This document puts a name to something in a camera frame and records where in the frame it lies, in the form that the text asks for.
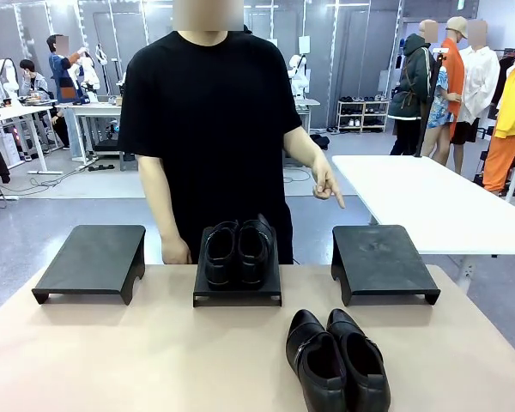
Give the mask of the person's right hand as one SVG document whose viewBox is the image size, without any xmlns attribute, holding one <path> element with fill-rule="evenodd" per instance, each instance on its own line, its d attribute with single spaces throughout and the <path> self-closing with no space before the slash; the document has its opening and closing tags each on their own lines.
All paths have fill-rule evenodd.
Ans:
<svg viewBox="0 0 515 412">
<path fill-rule="evenodd" d="M 161 236 L 161 256 L 164 264 L 192 264 L 189 246 L 178 236 Z"/>
</svg>

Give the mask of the person's left hand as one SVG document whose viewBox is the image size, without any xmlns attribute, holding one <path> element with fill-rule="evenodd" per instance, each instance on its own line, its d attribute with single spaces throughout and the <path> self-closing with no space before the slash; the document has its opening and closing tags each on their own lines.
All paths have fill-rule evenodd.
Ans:
<svg viewBox="0 0 515 412">
<path fill-rule="evenodd" d="M 342 191 L 326 159 L 317 159 L 312 164 L 312 176 L 315 181 L 312 193 L 320 200 L 334 197 L 341 209 L 345 208 Z"/>
</svg>

